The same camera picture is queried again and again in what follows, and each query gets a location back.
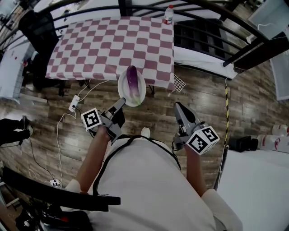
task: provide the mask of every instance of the hand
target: hand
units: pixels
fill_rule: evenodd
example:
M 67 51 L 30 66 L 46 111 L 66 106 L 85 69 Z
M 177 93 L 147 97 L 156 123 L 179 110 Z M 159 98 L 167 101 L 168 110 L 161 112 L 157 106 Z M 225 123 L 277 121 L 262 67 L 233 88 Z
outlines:
M 107 134 L 107 128 L 105 126 L 100 125 L 98 127 L 98 131 L 96 136 L 101 139 L 105 139 L 106 141 L 110 141 L 111 137 Z

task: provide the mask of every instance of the white plastic grid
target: white plastic grid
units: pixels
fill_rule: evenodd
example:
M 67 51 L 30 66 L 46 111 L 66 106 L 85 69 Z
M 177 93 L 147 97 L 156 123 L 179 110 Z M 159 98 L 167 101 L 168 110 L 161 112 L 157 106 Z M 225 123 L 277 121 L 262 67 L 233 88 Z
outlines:
M 175 90 L 180 92 L 185 87 L 185 82 L 175 75 Z

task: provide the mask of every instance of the yellow and black striped pole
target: yellow and black striped pole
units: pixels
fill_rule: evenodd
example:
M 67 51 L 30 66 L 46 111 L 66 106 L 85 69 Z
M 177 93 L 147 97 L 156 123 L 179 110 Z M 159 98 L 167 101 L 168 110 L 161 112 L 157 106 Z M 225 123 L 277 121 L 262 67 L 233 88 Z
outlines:
M 214 184 L 214 189 L 216 191 L 217 191 L 219 183 L 220 183 L 220 178 L 221 178 L 222 171 L 223 171 L 224 164 L 225 164 L 226 157 L 227 157 L 227 150 L 225 150 L 225 147 L 226 147 L 226 142 L 228 139 L 228 131 L 229 131 L 229 98 L 228 98 L 228 87 L 227 87 L 226 80 L 225 80 L 225 92 L 226 92 L 226 121 L 227 121 L 227 125 L 226 125 L 226 135 L 225 135 L 225 140 L 224 140 L 224 148 L 223 148 L 223 153 L 222 153 L 221 164 L 220 164 L 218 175 L 217 175 L 217 178 L 216 178 L 216 181 Z
M 225 141 L 224 141 L 224 146 L 226 146 L 226 142 L 228 139 L 228 130 L 229 130 L 229 98 L 228 98 L 228 88 L 227 88 L 227 83 L 225 81 L 225 92 L 226 92 L 226 120 L 227 120 L 227 127 L 226 127 L 226 136 L 225 136 Z

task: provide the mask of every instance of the pink and white checkered cloth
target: pink and white checkered cloth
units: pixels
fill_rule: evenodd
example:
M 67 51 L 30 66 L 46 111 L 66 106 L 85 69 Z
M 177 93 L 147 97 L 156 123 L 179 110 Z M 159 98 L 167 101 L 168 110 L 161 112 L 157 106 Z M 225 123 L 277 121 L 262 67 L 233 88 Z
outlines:
M 134 65 L 147 84 L 174 89 L 173 25 L 158 18 L 117 17 L 69 25 L 46 78 L 117 80 Z

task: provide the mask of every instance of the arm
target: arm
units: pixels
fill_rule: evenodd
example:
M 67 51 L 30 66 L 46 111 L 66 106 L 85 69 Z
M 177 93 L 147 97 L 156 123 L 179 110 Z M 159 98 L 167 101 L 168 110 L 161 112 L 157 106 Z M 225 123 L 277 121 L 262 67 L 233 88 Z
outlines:
M 216 230 L 242 231 L 242 222 L 226 202 L 217 194 L 214 189 L 207 190 L 205 179 L 202 174 L 200 156 L 190 147 L 186 150 L 186 178 L 198 195 L 213 213 Z
M 185 146 L 186 150 L 186 179 L 198 193 L 200 197 L 207 191 L 205 179 L 202 173 L 200 156 L 190 147 Z
M 99 129 L 89 146 L 85 160 L 75 178 L 79 182 L 82 192 L 87 192 L 89 190 L 95 177 L 99 173 L 109 141 L 110 137 L 107 134 L 107 128 L 99 126 Z

